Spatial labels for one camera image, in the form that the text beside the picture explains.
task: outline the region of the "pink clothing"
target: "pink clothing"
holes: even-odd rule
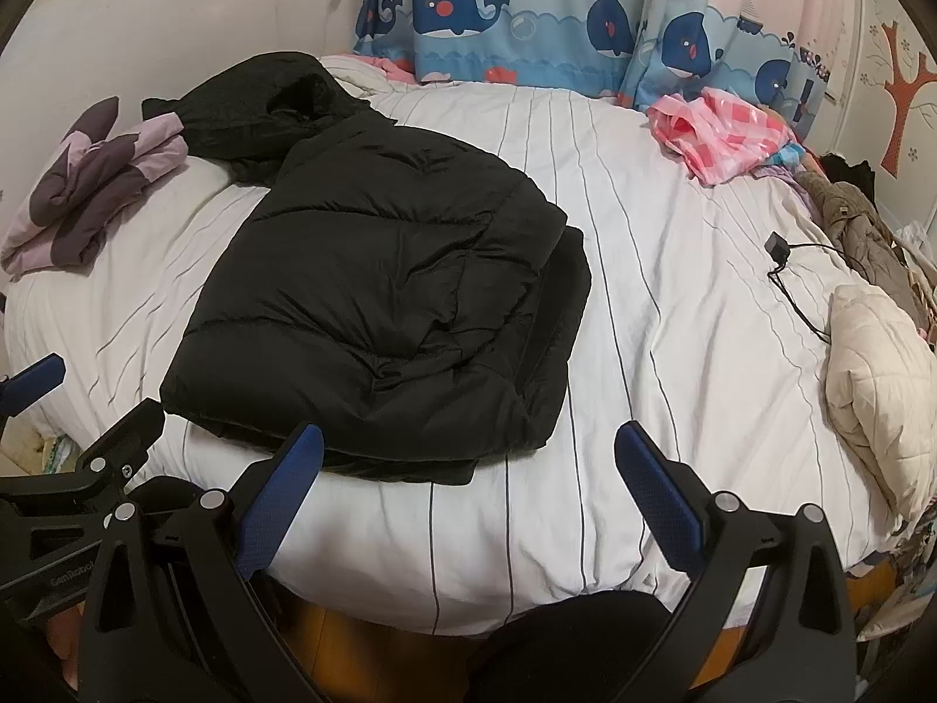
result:
[[[654,138],[680,153],[704,185],[744,174],[795,139],[783,122],[712,87],[691,103],[666,95],[648,109],[648,119]]]
[[[412,71],[405,71],[389,58],[371,58],[367,55],[348,55],[350,58],[360,60],[362,63],[375,66],[387,74],[390,81],[401,81],[404,84],[419,84]]]

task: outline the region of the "charging cable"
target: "charging cable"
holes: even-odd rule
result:
[[[798,314],[800,319],[803,320],[804,324],[811,329],[811,332],[817,336],[825,344],[829,345],[831,343],[829,334],[824,330],[820,330],[816,325],[814,325],[807,315],[800,311],[800,307],[794,301],[791,294],[787,291],[787,288],[784,286],[784,280],[781,280],[781,273],[787,268],[787,260],[791,257],[791,251],[795,248],[822,248],[828,251],[835,251],[846,260],[850,266],[854,266],[862,276],[868,282],[868,274],[866,273],[865,267],[863,267],[858,261],[856,261],[851,255],[845,253],[845,251],[840,251],[840,249],[835,248],[832,245],[823,245],[822,243],[798,243],[798,244],[788,244],[784,238],[781,238],[777,232],[772,232],[771,237],[767,239],[765,243],[765,250],[770,254],[770,257],[773,258],[774,263],[778,266],[771,270],[767,274],[767,279],[774,285],[776,288],[784,294],[784,298],[787,299],[787,302],[790,303],[793,310]]]

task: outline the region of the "blue whale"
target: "blue whale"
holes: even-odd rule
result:
[[[628,14],[618,0],[593,2],[586,18],[586,32],[592,46],[609,58],[634,52],[634,37],[631,36]]]
[[[681,79],[704,77],[712,71],[702,13],[674,18],[664,29],[661,43],[661,62]],[[721,57],[723,51],[716,50],[716,60]]]
[[[403,4],[404,0],[384,0],[381,3],[381,10],[391,11],[391,19],[385,21],[378,14],[378,0],[364,0],[358,12],[358,22],[355,24],[354,32],[359,39],[367,36],[381,36],[390,32],[397,23],[397,8],[403,7]]]
[[[511,0],[484,0],[486,8],[495,6],[495,15],[484,18],[477,0],[413,0],[413,30],[436,37],[479,34],[494,26],[501,9],[510,4]]]
[[[775,95],[787,87],[790,60],[769,60],[758,69],[755,77],[755,94],[763,105],[771,105]]]

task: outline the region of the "bed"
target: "bed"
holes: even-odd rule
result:
[[[491,84],[414,88],[350,59],[325,64],[400,124],[465,139],[522,169],[584,232],[592,292],[556,431],[529,458],[479,467],[468,486],[374,483],[322,473],[273,563],[303,598],[434,634],[479,634],[543,603],[640,589],[673,608],[666,566],[615,471],[615,430],[638,419],[669,458],[749,505],[826,510],[845,565],[887,545],[898,520],[823,414],[826,347],[774,286],[764,244],[824,241],[779,180],[705,188],[665,155],[635,111],[565,90]],[[109,228],[92,272],[11,284],[14,368],[49,352],[66,382],[33,408],[47,434],[86,448],[158,389],[201,286],[264,197],[189,158]],[[788,281],[824,319],[835,254],[802,251]],[[227,487],[248,446],[169,416],[134,483],[161,473]],[[753,572],[732,617],[751,613]]]

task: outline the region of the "headboard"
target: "headboard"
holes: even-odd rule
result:
[[[128,127],[145,97],[178,97],[275,50],[277,35],[275,0],[54,0],[31,8],[0,54],[0,227],[88,105],[118,95],[116,128]]]

